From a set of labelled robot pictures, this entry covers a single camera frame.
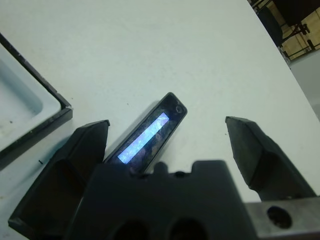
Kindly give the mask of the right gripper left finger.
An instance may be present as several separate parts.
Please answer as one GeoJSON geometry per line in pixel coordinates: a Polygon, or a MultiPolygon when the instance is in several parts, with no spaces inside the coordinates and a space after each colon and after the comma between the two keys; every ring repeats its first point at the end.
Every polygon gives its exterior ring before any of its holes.
{"type": "Polygon", "coordinates": [[[21,199],[8,225],[29,240],[61,240],[96,167],[104,160],[110,122],[77,128],[21,199]]]}

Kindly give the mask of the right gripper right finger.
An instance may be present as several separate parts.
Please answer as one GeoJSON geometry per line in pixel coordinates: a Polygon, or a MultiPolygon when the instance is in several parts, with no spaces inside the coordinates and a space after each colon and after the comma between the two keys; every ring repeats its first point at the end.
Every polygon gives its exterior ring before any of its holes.
{"type": "Polygon", "coordinates": [[[316,197],[295,165],[256,122],[227,116],[225,123],[237,167],[262,201],[316,197]]]}

